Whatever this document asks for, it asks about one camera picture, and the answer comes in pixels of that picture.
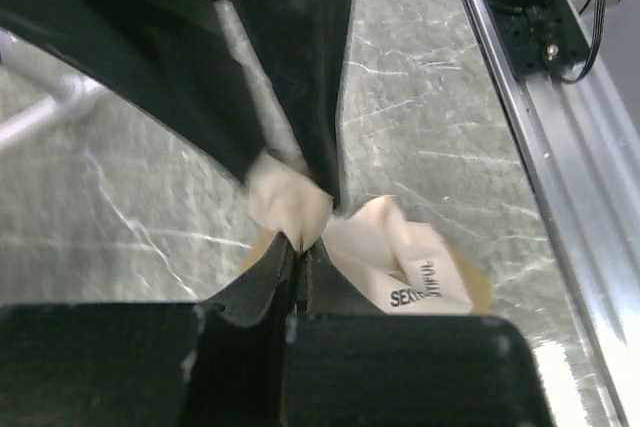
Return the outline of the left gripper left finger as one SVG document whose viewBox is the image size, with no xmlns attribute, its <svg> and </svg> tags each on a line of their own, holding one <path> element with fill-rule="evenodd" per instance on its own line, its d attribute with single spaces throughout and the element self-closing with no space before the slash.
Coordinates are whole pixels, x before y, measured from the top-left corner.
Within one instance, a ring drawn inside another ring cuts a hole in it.
<svg viewBox="0 0 640 427">
<path fill-rule="evenodd" d="M 299 262 L 275 235 L 195 302 L 1 311 L 5 426 L 273 426 Z"/>
</svg>

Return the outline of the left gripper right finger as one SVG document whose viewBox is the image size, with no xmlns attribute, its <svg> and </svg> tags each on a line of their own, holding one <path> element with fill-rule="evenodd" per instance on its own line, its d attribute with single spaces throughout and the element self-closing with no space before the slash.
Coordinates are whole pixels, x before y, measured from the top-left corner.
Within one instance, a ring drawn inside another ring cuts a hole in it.
<svg viewBox="0 0 640 427">
<path fill-rule="evenodd" d="M 547 426 L 531 349 L 486 315 L 301 312 L 284 325 L 287 426 Z"/>
</svg>

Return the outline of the tan underwear with cream waistband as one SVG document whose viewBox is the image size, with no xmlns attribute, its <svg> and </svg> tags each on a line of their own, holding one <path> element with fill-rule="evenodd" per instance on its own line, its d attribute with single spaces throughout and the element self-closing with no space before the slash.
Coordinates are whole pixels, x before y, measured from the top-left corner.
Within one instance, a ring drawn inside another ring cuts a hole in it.
<svg viewBox="0 0 640 427">
<path fill-rule="evenodd" d="M 249 213 L 262 227 L 250 261 L 282 233 L 305 253 L 322 241 L 349 284 L 391 315 L 469 315 L 491 311 L 486 277 L 429 224 L 409 221 L 390 196 L 375 197 L 351 217 L 298 165 L 263 152 L 249 169 Z"/>
</svg>

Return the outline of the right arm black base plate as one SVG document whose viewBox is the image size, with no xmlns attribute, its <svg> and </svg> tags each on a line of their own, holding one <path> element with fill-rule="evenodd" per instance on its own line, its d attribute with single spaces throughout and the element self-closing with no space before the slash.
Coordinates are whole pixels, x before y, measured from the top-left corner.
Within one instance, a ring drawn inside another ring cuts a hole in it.
<svg viewBox="0 0 640 427">
<path fill-rule="evenodd" d="M 534 7 L 512 15 L 484 0 L 512 75 L 518 80 L 540 73 L 571 79 L 567 71 L 581 64 L 576 76 L 584 78 L 595 60 L 569 0 L 555 0 L 549 7 Z"/>
</svg>

